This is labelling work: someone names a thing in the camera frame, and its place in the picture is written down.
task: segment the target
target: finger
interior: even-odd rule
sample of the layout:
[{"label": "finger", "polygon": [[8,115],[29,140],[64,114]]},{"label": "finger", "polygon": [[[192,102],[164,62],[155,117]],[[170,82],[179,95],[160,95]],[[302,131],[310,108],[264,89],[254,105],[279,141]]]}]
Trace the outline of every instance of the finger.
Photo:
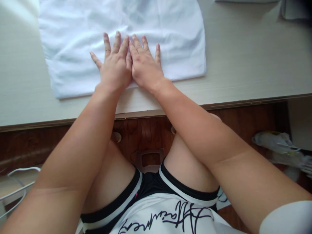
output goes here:
[{"label": "finger", "polygon": [[131,54],[129,52],[127,53],[127,57],[126,57],[126,67],[128,70],[131,71],[131,69],[132,69],[132,58],[131,58]]},{"label": "finger", "polygon": [[147,42],[146,36],[142,37],[142,44],[144,51],[150,54],[149,44]]},{"label": "finger", "polygon": [[120,46],[119,53],[125,58],[128,53],[129,48],[129,37],[126,36],[123,40],[122,45]]},{"label": "finger", "polygon": [[120,32],[116,31],[115,42],[114,42],[114,45],[113,45],[113,49],[111,50],[112,53],[116,53],[117,54],[119,52],[120,40],[121,40]]},{"label": "finger", "polygon": [[132,41],[129,42],[129,48],[130,48],[130,53],[133,59],[139,55]]},{"label": "finger", "polygon": [[160,45],[159,44],[156,45],[155,62],[161,65]]},{"label": "finger", "polygon": [[100,69],[102,66],[102,63],[100,62],[100,60],[97,58],[97,56],[93,52],[90,52],[90,55],[95,65],[98,67],[98,69]]},{"label": "finger", "polygon": [[105,59],[111,54],[111,44],[110,44],[110,38],[108,37],[107,33],[104,33],[104,46],[105,46]]},{"label": "finger", "polygon": [[133,39],[134,47],[136,48],[138,53],[144,52],[144,50],[141,46],[141,43],[135,34],[133,34],[132,39]]}]

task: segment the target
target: leg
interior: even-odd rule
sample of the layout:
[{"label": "leg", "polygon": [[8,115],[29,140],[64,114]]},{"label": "leg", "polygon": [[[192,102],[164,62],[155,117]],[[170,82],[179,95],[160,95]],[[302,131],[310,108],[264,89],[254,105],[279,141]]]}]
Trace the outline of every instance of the leg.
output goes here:
[{"label": "leg", "polygon": [[102,168],[85,200],[83,213],[92,213],[110,204],[124,191],[135,174],[135,167],[125,159],[114,142],[109,142]]},{"label": "leg", "polygon": [[200,192],[214,192],[219,184],[212,173],[188,149],[176,134],[164,165],[174,178]]}]

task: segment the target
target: forearm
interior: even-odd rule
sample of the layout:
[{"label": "forearm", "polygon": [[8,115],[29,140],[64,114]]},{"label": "forearm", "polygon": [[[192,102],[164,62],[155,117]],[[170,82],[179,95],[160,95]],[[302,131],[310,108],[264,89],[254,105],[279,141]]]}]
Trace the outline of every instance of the forearm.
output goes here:
[{"label": "forearm", "polygon": [[189,149],[208,167],[250,147],[228,126],[181,93],[170,81],[151,91]]},{"label": "forearm", "polygon": [[91,186],[109,142],[119,94],[96,90],[42,167],[35,188]]}]

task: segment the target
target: left hand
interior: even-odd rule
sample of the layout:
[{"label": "left hand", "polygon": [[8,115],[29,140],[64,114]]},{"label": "left hand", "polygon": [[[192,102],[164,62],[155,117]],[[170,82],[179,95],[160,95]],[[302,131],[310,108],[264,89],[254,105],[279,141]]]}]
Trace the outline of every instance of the left hand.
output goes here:
[{"label": "left hand", "polygon": [[101,74],[101,82],[96,89],[103,92],[121,94],[130,84],[132,78],[132,58],[128,52],[129,37],[126,36],[121,43],[120,32],[116,32],[115,42],[111,49],[107,33],[104,33],[105,60],[101,63],[93,52],[91,58]]}]

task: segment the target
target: knee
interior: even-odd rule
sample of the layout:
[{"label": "knee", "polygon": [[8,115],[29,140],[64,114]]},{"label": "knee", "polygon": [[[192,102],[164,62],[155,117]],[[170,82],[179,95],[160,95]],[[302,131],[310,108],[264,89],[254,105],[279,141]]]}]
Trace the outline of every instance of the knee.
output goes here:
[{"label": "knee", "polygon": [[219,116],[217,116],[217,115],[215,115],[215,114],[212,114],[212,113],[210,113],[213,117],[215,117],[215,118],[217,118],[218,120],[220,120],[221,122],[222,122],[222,120],[220,119],[220,117]]}]

